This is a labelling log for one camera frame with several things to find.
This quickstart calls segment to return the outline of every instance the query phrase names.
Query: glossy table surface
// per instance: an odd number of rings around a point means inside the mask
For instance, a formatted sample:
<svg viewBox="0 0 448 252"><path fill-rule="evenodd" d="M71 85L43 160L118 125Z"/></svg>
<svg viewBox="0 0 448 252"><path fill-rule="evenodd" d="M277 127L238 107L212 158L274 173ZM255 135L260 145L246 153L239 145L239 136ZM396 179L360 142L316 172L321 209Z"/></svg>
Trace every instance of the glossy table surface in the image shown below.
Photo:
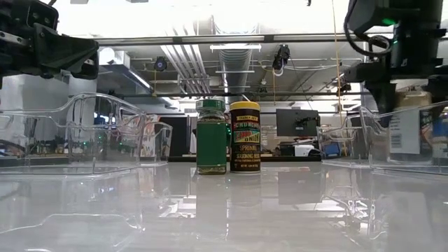
<svg viewBox="0 0 448 252"><path fill-rule="evenodd" d="M0 251L448 251L448 179L320 163L2 175Z"/></svg>

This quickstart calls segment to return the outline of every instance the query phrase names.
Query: yellow cap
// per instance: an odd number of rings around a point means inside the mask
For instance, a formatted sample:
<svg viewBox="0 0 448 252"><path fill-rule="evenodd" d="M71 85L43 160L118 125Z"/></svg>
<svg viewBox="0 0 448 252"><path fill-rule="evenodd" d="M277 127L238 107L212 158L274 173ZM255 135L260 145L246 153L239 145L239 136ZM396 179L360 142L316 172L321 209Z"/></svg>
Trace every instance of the yellow cap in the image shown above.
<svg viewBox="0 0 448 252"><path fill-rule="evenodd" d="M237 101L230 105L230 110L235 109L255 109L260 110L260 105L253 101Z"/></svg>

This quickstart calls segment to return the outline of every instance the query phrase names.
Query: green cap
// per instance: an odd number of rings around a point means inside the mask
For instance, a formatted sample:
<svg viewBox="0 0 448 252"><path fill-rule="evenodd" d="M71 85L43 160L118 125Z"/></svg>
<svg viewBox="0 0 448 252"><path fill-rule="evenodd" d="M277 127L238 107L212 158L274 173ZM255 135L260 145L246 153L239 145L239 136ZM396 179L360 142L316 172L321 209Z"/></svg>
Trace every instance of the green cap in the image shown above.
<svg viewBox="0 0 448 252"><path fill-rule="evenodd" d="M218 99L204 99L196 101L196 111L201 111L202 109L224 112L225 104L224 101Z"/></svg>

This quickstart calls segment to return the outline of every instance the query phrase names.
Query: clear plastic bin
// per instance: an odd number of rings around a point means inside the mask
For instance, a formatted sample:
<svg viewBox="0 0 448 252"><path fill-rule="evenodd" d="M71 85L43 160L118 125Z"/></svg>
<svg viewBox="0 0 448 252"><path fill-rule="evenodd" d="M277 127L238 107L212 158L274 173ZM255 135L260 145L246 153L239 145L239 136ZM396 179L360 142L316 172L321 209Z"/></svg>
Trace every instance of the clear plastic bin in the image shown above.
<svg viewBox="0 0 448 252"><path fill-rule="evenodd" d="M78 94L57 109L0 111L0 172L95 174L133 168L139 166L144 125L144 111L96 93Z"/></svg>
<svg viewBox="0 0 448 252"><path fill-rule="evenodd" d="M0 251L122 251L143 231L138 169L0 176Z"/></svg>
<svg viewBox="0 0 448 252"><path fill-rule="evenodd" d="M147 122L141 147L141 164L163 165L168 161L173 127L164 122Z"/></svg>
<svg viewBox="0 0 448 252"><path fill-rule="evenodd" d="M370 166L448 173L448 111L445 108L448 101L383 115L362 108Z"/></svg>
<svg viewBox="0 0 448 252"><path fill-rule="evenodd" d="M362 127L353 127L353 115L345 118L343 127L318 127L322 162L344 167L369 167Z"/></svg>

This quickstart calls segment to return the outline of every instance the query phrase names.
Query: green light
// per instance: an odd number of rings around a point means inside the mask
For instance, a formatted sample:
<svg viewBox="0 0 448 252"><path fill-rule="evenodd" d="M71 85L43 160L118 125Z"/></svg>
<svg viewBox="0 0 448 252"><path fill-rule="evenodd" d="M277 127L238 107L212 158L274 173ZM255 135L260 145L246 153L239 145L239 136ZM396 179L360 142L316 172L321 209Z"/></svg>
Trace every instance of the green light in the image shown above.
<svg viewBox="0 0 448 252"><path fill-rule="evenodd" d="M395 20L392 20L392 19L390 19L390 18L384 18L384 19L382 20L382 22L383 22L383 24L385 24L385 25L394 25L394 24L396 24Z"/></svg>

